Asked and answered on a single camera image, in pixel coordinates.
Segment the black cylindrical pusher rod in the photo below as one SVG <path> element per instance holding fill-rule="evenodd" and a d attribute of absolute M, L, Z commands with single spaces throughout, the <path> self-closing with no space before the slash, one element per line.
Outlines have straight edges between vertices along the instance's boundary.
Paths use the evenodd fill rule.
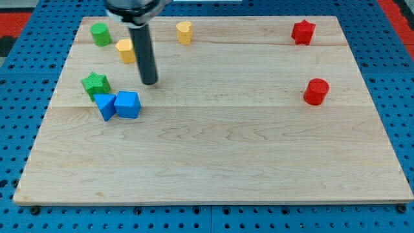
<path fill-rule="evenodd" d="M 140 28 L 129 28 L 129 34 L 133 42 L 136 63 L 142 83 L 144 85 L 156 84 L 158 81 L 158 72 L 149 25 L 144 25 Z"/>

